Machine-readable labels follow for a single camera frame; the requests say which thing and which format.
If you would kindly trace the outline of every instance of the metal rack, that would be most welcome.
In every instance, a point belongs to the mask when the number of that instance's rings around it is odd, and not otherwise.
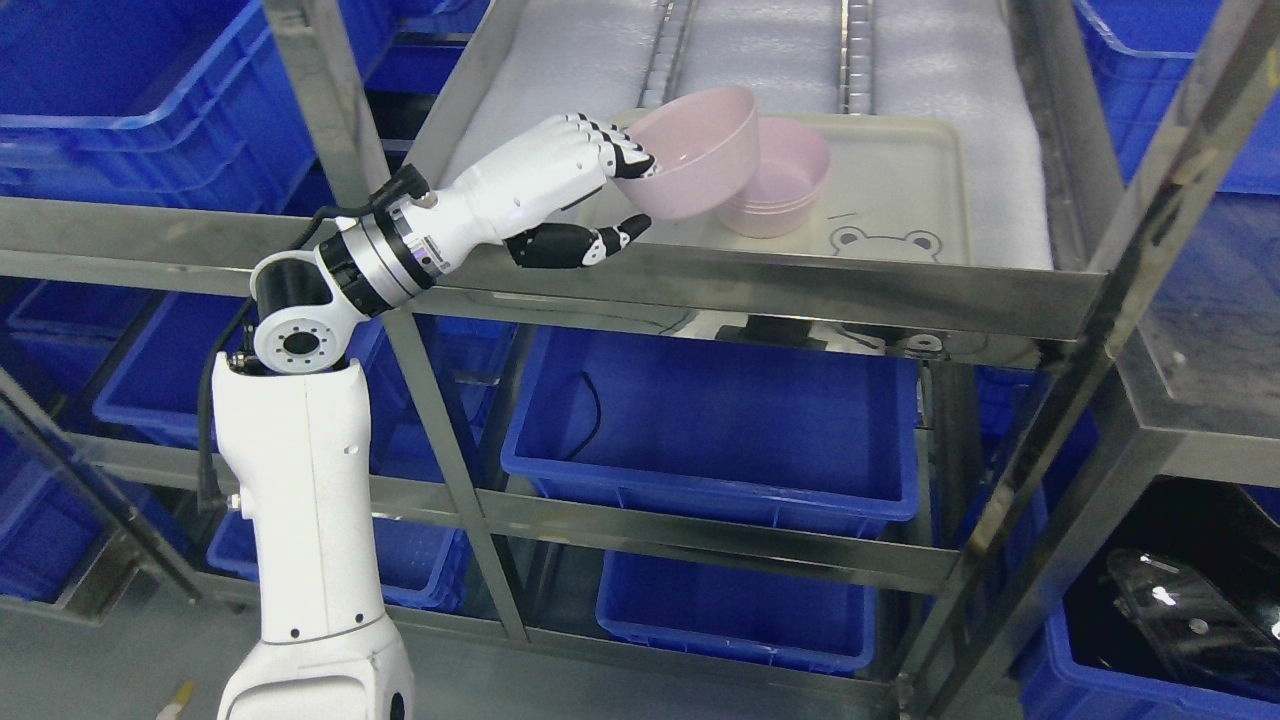
[[[339,201],[361,201],[387,177],[385,163],[332,0],[266,0],[303,114]],[[850,3],[850,8],[868,6]],[[444,172],[516,32],[524,3],[495,1],[408,155],[429,181]],[[850,32],[856,13],[846,13]],[[870,260],[814,259],[637,245],[590,273],[516,272],[498,249],[480,249],[443,286],[384,323],[411,388],[444,486],[371,479],[374,509],[412,521],[463,528],[492,598],[492,615],[390,609],[402,623],[532,652],[575,655],[676,673],[785,684],[910,717],[961,717],[1007,671],[1014,656],[1111,528],[1158,474],[1277,484],[1258,468],[1280,466],[1280,427],[1228,409],[1203,413],[1169,398],[1138,327],[1231,159],[1275,87],[1280,8],[1229,0],[1134,182],[1120,181],[1070,0],[1012,3],[1011,35],[1028,100],[1042,132],[1046,199],[1057,270],[1014,270]],[[847,90],[854,91],[850,83]],[[0,260],[8,274],[242,295],[252,265],[282,249],[300,218],[0,199]],[[1046,304],[1044,299],[1051,299]],[[411,313],[462,315],[645,334],[680,336],[682,323],[716,313],[726,325],[782,318],[812,329],[841,323],[884,341],[890,355],[925,361],[931,409],[923,442],[929,482],[945,512],[968,500],[980,473],[972,432],[966,364],[1039,368],[1050,380],[1014,443],[977,529],[960,550],[777,530],[552,501],[512,492],[497,466],[520,352],[507,368],[495,420],[477,446],[451,415],[451,383],[422,346]],[[1115,363],[1119,359],[1119,372]],[[5,397],[24,397],[0,374]],[[1048,462],[1093,401],[1103,442],[1055,511],[1028,564],[980,625],[964,607],[998,556]],[[70,456],[70,479],[105,473],[193,488],[195,454],[67,434],[29,400],[15,402],[28,446]],[[224,489],[234,480],[219,462]],[[191,598],[252,602],[251,583],[191,568],[137,516],[113,516],[145,565]],[[538,564],[521,577],[508,538],[626,550],[936,596],[932,611],[882,651],[869,678],[831,678],[685,656],[535,626]]]

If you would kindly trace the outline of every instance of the blue storage crate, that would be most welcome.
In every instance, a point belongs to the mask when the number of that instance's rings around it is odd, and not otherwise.
[[[593,433],[577,457],[566,456]],[[545,497],[874,538],[919,506],[905,360],[539,332],[502,450]]]
[[[461,45],[393,45],[365,87],[387,92],[439,95],[462,56]]]
[[[988,465],[1000,465],[1004,459],[996,457],[1001,443],[1014,427],[1014,420],[1021,409],[1027,392],[1036,380],[1030,370],[1007,368],[974,369],[978,389],[978,421],[982,428],[983,457]],[[1098,428],[1093,414],[1088,410],[1071,429],[1059,451],[1057,459],[1048,469],[1048,477],[1070,479],[1084,464],[1093,447],[1098,443]]]
[[[1029,516],[1009,538],[1007,562],[1016,568],[1030,555],[1048,524],[1044,491],[1036,493]],[[1280,705],[1216,691],[1142,678],[1076,662],[1062,603],[1014,665],[1021,684],[1025,720],[1260,720],[1280,717]]]
[[[387,1],[344,0],[367,73]],[[0,4],[0,195],[278,211],[315,159],[259,0]]]
[[[440,612],[462,609],[471,560],[466,533],[456,528],[374,518],[374,544],[378,548],[383,600]],[[253,524],[239,512],[229,512],[205,557],[211,566],[256,583]]]
[[[169,293],[93,401],[93,415],[132,427],[159,445],[195,448],[200,437],[196,410],[205,356],[242,302],[238,297]],[[227,348],[238,347],[239,341],[237,332]],[[381,323],[356,328],[347,355],[360,360],[365,370],[372,452],[378,452],[379,441],[390,433],[407,402],[399,389],[404,380]]]
[[[607,552],[595,620],[636,644],[850,675],[876,653],[876,588]]]
[[[475,32],[489,0],[396,0],[403,32]]]
[[[516,340],[515,323],[451,316],[436,316],[435,322],[439,345],[444,348],[454,380],[493,386],[502,379],[511,345]]]
[[[150,296],[136,287],[44,281],[5,322],[15,332],[116,340]]]
[[[479,442],[489,419],[489,409],[493,405],[497,388],[460,384],[458,393],[462,396],[462,409],[471,424],[471,437]],[[404,410],[404,418],[392,430],[390,442],[388,442],[381,457],[375,459],[374,468],[380,475],[429,483],[444,482],[444,474],[417,416],[417,409],[407,407]]]
[[[10,337],[67,395],[79,395],[102,366],[114,341],[44,333],[12,333]]]
[[[68,395],[78,395],[150,291],[88,283],[36,283],[5,316],[10,338]]]
[[[52,602],[102,525],[40,462],[5,462],[0,470],[8,470],[0,471],[0,594]]]
[[[1221,0],[1075,0],[1125,179],[1137,172],[1220,5]],[[1253,131],[1222,190],[1280,192],[1280,102]]]

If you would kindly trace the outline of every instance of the black cable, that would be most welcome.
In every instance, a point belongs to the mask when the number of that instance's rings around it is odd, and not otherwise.
[[[595,401],[595,425],[591,427],[591,432],[586,436],[586,438],[577,443],[577,447],[563,457],[564,461],[577,457],[579,452],[582,452],[588,445],[591,445],[591,441],[595,439],[595,434],[600,432],[600,423],[604,420],[604,414],[600,409],[600,391],[595,389],[595,383],[591,382],[591,375],[588,375],[585,370],[582,372],[582,382],[586,383],[586,389],[591,391],[591,400]]]

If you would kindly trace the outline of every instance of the white tray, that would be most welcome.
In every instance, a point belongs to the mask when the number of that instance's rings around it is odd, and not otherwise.
[[[626,127],[648,110],[614,122]],[[658,220],[641,242],[722,250],[969,264],[969,220],[960,136],[936,120],[874,115],[785,115],[831,145],[827,191],[801,228],[772,240],[742,237],[707,213]],[[639,213],[609,183],[579,211],[585,225]]]

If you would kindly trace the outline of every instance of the white robot arm segment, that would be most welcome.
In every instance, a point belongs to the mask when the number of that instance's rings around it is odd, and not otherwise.
[[[262,600],[262,639],[219,720],[411,717],[413,673],[375,561],[360,364],[268,377],[219,356],[214,410],[253,521]]]
[[[340,364],[352,331],[483,243],[506,243],[525,268],[588,266],[621,251],[648,217],[600,229],[544,220],[612,177],[654,170],[620,129],[558,115],[439,192],[401,168],[314,251],[253,269],[252,354],[216,356],[212,406],[253,521],[262,633],[228,682],[219,720],[412,717],[413,675],[374,548],[369,392],[360,364]]]
[[[594,265],[644,232],[649,218],[600,229],[541,223],[609,178],[655,170],[626,133],[586,115],[543,120],[440,191],[402,168],[389,183],[396,191],[375,193],[367,213],[344,219],[314,252],[279,252],[253,270],[255,355],[278,373],[332,366],[357,323],[430,288],[479,245],[506,243],[526,268]]]

